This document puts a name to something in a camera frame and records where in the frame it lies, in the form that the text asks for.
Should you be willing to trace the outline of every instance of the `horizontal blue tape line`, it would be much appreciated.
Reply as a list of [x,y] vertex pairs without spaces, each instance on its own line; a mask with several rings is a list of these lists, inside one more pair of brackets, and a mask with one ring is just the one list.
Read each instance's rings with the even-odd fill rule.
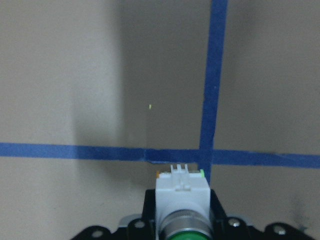
[[234,150],[214,150],[212,154],[212,164],[216,165],[320,168],[319,155],[258,153]]
[[251,151],[151,149],[107,146],[0,143],[0,157],[123,160],[151,163],[197,163],[199,166],[244,165],[320,168],[319,155],[271,154]]
[[227,0],[212,1],[204,83],[204,100],[202,107],[200,149],[213,149],[214,147],[227,6]]

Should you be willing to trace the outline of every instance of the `blue tape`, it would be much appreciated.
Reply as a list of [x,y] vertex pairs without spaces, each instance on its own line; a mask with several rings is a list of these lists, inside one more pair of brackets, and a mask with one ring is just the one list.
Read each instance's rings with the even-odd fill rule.
[[320,168],[320,156],[318,155],[271,154],[232,150],[214,150],[212,154],[212,164],[215,165]]
[[0,143],[1,157],[140,161],[144,152],[142,148]]
[[212,149],[214,146],[227,5],[227,0],[212,1],[204,83],[204,101],[202,107],[200,149]]
[[213,149],[180,150],[3,142],[0,143],[0,157],[122,160],[154,164],[197,163],[200,169],[204,169],[208,181],[210,181],[211,164],[320,168],[320,156],[317,155],[269,154]]

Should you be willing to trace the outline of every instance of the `green button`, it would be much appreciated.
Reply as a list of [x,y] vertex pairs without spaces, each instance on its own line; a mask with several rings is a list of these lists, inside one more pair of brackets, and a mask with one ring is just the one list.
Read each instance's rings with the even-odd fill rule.
[[173,235],[169,240],[208,240],[208,238],[196,231],[183,231]]

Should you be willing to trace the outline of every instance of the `beige wall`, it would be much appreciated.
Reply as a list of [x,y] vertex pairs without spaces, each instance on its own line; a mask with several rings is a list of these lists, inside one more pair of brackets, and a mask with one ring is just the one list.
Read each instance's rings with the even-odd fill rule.
[[[318,5],[229,1],[217,149],[319,154]],[[209,15],[209,0],[1,1],[0,142],[196,149]],[[115,230],[163,168],[1,157],[1,238]],[[320,238],[318,175],[215,165],[212,186],[259,229]]]

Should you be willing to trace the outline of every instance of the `black plastic mount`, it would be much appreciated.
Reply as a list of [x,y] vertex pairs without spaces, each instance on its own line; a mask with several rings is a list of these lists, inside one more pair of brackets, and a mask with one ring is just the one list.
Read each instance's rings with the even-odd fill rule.
[[[210,207],[213,214],[213,240],[313,240],[312,237],[285,223],[270,224],[262,232],[248,226],[240,218],[227,217],[213,190]],[[150,189],[145,191],[141,218],[132,220],[127,227],[119,227],[114,233],[102,226],[90,226],[72,240],[155,240],[155,218],[156,192]]]

